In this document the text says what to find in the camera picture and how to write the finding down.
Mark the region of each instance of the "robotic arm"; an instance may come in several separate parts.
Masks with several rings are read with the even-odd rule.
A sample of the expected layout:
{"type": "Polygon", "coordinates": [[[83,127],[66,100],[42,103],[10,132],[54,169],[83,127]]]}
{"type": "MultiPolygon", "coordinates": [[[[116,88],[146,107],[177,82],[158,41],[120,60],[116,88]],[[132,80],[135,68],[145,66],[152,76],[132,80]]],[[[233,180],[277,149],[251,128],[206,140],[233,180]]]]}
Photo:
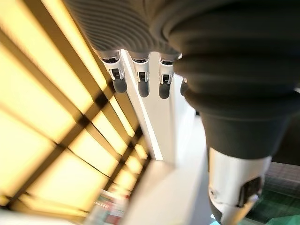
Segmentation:
{"type": "Polygon", "coordinates": [[[300,2],[64,1],[117,92],[126,91],[119,49],[131,55],[142,97],[150,91],[150,52],[160,53],[161,98],[169,96],[173,71],[184,77],[180,92],[205,129],[211,210],[222,225],[238,223],[300,110],[300,2]]]}

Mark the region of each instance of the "illuminated ceiling panel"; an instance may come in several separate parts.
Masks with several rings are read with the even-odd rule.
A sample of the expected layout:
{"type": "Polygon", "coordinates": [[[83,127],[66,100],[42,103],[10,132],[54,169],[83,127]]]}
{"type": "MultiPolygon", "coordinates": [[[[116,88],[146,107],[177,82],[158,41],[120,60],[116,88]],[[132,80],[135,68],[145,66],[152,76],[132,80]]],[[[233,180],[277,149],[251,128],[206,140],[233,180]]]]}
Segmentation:
{"type": "Polygon", "coordinates": [[[126,163],[125,163],[130,171],[140,174],[143,166],[140,164],[140,162],[133,156],[129,156],[126,163]]]}
{"type": "Polygon", "coordinates": [[[52,40],[22,1],[0,9],[4,32],[44,72],[44,74],[82,111],[93,100],[52,40]]]}
{"type": "Polygon", "coordinates": [[[51,141],[0,110],[0,191],[13,196],[53,148],[51,141]]]}
{"type": "Polygon", "coordinates": [[[112,98],[109,100],[109,102],[111,103],[114,111],[117,113],[121,123],[123,124],[123,127],[125,128],[127,134],[131,137],[133,137],[135,135],[134,130],[132,129],[132,127],[130,126],[126,116],[124,115],[121,107],[119,106],[116,98],[114,96],[112,96],[112,98]]]}
{"type": "MultiPolygon", "coordinates": [[[[43,4],[36,5],[28,3],[31,2],[27,1],[25,6],[21,0],[0,1],[0,38],[4,40],[4,44],[0,44],[0,205],[8,204],[12,209],[21,205],[22,208],[19,199],[35,212],[85,217],[104,187],[120,195],[131,194],[136,182],[135,173],[141,172],[142,165],[135,158],[135,151],[131,156],[123,154],[127,149],[126,143],[135,143],[142,134],[135,134],[128,122],[128,118],[136,121],[134,129],[140,131],[134,110],[126,107],[132,107],[128,97],[120,97],[117,101],[113,96],[101,108],[89,94],[95,87],[98,91],[96,83],[86,85],[86,90],[82,84],[84,80],[79,80],[75,74],[75,71],[88,69],[100,88],[107,91],[105,93],[115,94],[109,90],[98,67],[101,62],[93,58],[61,0],[42,0],[43,4]],[[48,10],[54,21],[48,14],[36,15],[40,18],[47,16],[52,25],[56,22],[60,28],[56,32],[62,32],[60,35],[64,34],[70,42],[68,46],[74,48],[68,59],[76,58],[80,62],[80,58],[84,64],[68,64],[56,47],[59,46],[59,38],[47,35],[46,31],[49,32],[51,26],[45,26],[45,31],[31,13],[39,10],[48,10]],[[16,47],[10,45],[9,39],[16,47]],[[66,97],[82,113],[89,109],[90,117],[75,121],[73,117],[77,118],[76,113],[79,112],[73,106],[68,107],[70,104],[66,97]],[[102,111],[99,112],[103,107],[109,107],[105,111],[109,120],[102,111]],[[92,122],[97,129],[88,121],[95,114],[92,122]],[[83,129],[86,125],[93,129],[83,129]],[[54,142],[60,146],[71,144],[66,146],[67,149],[59,147],[56,151],[54,142]],[[120,169],[123,162],[126,163],[126,171],[120,169]]],[[[135,149],[140,158],[147,158],[146,145],[140,140],[138,143],[141,145],[136,145],[135,149]]]]}
{"type": "Polygon", "coordinates": [[[86,130],[83,130],[69,147],[78,156],[108,176],[111,176],[118,164],[118,161],[86,130]]]}
{"type": "Polygon", "coordinates": [[[113,128],[108,119],[104,116],[103,112],[99,112],[98,115],[93,119],[93,124],[116,150],[117,153],[123,155],[127,145],[120,137],[118,132],[113,128]]]}
{"type": "Polygon", "coordinates": [[[56,213],[56,214],[67,214],[73,216],[87,216],[86,212],[80,211],[78,209],[72,209],[65,205],[49,203],[43,199],[39,198],[32,198],[28,195],[22,195],[20,200],[28,206],[31,210],[34,211],[41,211],[41,212],[49,212],[49,213],[56,213]]]}
{"type": "Polygon", "coordinates": [[[0,45],[0,105],[59,142],[75,124],[67,111],[0,45]]]}
{"type": "Polygon", "coordinates": [[[8,199],[5,196],[0,195],[0,205],[5,205],[6,203],[8,203],[8,199]]]}
{"type": "Polygon", "coordinates": [[[132,190],[135,185],[136,179],[134,176],[125,170],[121,170],[116,177],[115,183],[128,190],[132,190]]]}
{"type": "Polygon", "coordinates": [[[42,0],[42,3],[45,5],[81,60],[84,62],[85,66],[94,77],[101,90],[104,90],[106,88],[105,78],[62,1],[42,0]]]}
{"type": "Polygon", "coordinates": [[[121,187],[120,185],[117,185],[117,184],[112,184],[109,189],[108,189],[109,192],[111,193],[116,193],[118,195],[121,195],[121,196],[126,196],[126,195],[130,195],[130,191],[128,191],[127,189],[121,187]]]}
{"type": "Polygon", "coordinates": [[[37,197],[90,210],[108,179],[67,152],[29,188],[37,197]]]}
{"type": "Polygon", "coordinates": [[[136,144],[135,150],[140,158],[143,158],[143,159],[147,158],[147,153],[146,153],[145,149],[143,148],[143,146],[141,146],[140,144],[136,144]]]}

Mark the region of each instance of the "white joint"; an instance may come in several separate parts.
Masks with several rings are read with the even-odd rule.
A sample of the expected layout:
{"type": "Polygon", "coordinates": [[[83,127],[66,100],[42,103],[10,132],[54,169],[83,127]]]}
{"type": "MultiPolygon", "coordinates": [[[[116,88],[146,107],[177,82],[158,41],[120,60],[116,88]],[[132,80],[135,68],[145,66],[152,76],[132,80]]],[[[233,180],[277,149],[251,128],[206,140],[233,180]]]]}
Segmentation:
{"type": "Polygon", "coordinates": [[[222,213],[223,225],[237,224],[253,207],[261,193],[264,174],[271,160],[271,156],[260,159],[235,158],[210,148],[209,197],[222,213]],[[241,188],[258,177],[262,178],[259,191],[249,196],[245,204],[238,206],[241,188]]]}
{"type": "Polygon", "coordinates": [[[116,60],[116,62],[110,63],[105,62],[109,59],[102,59],[103,64],[105,65],[106,70],[110,74],[111,78],[115,81],[116,79],[123,80],[124,79],[124,66],[121,58],[121,54],[119,51],[116,52],[116,56],[111,58],[110,60],[116,60]]]}
{"type": "Polygon", "coordinates": [[[133,65],[135,67],[135,74],[138,82],[141,82],[141,77],[144,77],[144,81],[147,82],[149,80],[149,57],[144,59],[145,62],[137,62],[132,59],[133,65]]]}
{"type": "Polygon", "coordinates": [[[164,75],[167,75],[168,76],[167,84],[171,84],[171,81],[172,81],[172,78],[174,75],[173,64],[166,65],[166,64],[163,64],[163,61],[164,60],[160,58],[160,60],[159,60],[159,82],[161,84],[163,84],[164,83],[164,75]]]}

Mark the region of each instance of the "yellow light panel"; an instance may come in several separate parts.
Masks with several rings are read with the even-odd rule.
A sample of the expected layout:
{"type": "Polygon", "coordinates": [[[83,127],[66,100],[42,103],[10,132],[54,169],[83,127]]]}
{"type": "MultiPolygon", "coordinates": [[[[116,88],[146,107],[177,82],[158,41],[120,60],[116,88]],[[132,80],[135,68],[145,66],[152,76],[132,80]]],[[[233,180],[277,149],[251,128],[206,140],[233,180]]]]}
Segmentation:
{"type": "Polygon", "coordinates": [[[143,146],[141,146],[140,144],[136,144],[135,150],[140,158],[143,158],[143,159],[147,158],[147,153],[146,153],[145,149],[143,148],[143,146]]]}
{"type": "Polygon", "coordinates": [[[128,168],[137,174],[140,174],[143,166],[140,164],[140,162],[133,156],[129,156],[126,163],[125,163],[128,168]]]}
{"type": "Polygon", "coordinates": [[[54,144],[0,110],[0,190],[13,196],[54,144]]]}
{"type": "Polygon", "coordinates": [[[60,142],[75,124],[71,115],[3,45],[0,58],[0,106],[60,142]]]}
{"type": "Polygon", "coordinates": [[[87,213],[83,211],[79,211],[76,209],[68,208],[67,206],[60,206],[55,203],[51,203],[39,198],[32,198],[28,195],[22,195],[20,200],[26,204],[31,210],[48,212],[48,213],[56,213],[56,214],[65,214],[65,215],[73,215],[86,217],[87,213]]]}
{"type": "Polygon", "coordinates": [[[135,185],[136,179],[134,176],[125,170],[121,170],[115,179],[115,183],[119,184],[121,187],[132,190],[135,185]]]}
{"type": "Polygon", "coordinates": [[[116,184],[112,184],[109,187],[108,191],[111,193],[116,193],[117,195],[121,195],[121,196],[130,195],[130,191],[116,184]]]}
{"type": "Polygon", "coordinates": [[[78,156],[108,176],[111,176],[118,164],[118,161],[86,130],[83,130],[69,147],[78,156]]]}
{"type": "Polygon", "coordinates": [[[111,103],[114,111],[117,113],[121,123],[123,124],[123,127],[125,128],[127,134],[131,137],[133,137],[135,135],[134,130],[132,129],[132,127],[130,126],[126,116],[124,115],[121,107],[119,106],[116,98],[114,96],[112,96],[112,98],[109,100],[109,102],[111,103]]]}
{"type": "Polygon", "coordinates": [[[0,8],[0,25],[77,108],[89,108],[93,100],[88,91],[22,1],[0,8]]]}
{"type": "Polygon", "coordinates": [[[82,160],[63,152],[28,192],[49,201],[90,210],[107,180],[82,160]]]}
{"type": "Polygon", "coordinates": [[[104,90],[106,88],[106,80],[62,1],[42,0],[42,3],[47,8],[48,12],[51,14],[79,57],[82,59],[101,90],[104,90]]]}
{"type": "Polygon", "coordinates": [[[3,195],[0,195],[0,205],[6,205],[8,203],[8,199],[3,196],[3,195]]]}
{"type": "Polygon", "coordinates": [[[120,137],[118,132],[113,128],[108,119],[104,116],[103,112],[100,111],[98,115],[92,120],[96,128],[101,132],[103,137],[111,144],[117,153],[123,155],[127,145],[120,137]]]}

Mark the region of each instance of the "ribbed cover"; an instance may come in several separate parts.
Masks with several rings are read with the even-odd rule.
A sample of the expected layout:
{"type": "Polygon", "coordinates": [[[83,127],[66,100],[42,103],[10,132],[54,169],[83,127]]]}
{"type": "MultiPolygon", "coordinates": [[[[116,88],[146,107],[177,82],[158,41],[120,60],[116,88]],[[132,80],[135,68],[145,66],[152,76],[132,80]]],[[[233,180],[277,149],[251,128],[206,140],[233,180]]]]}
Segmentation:
{"type": "Polygon", "coordinates": [[[167,43],[156,40],[144,18],[127,0],[64,0],[70,13],[99,51],[176,53],[167,43]]]}

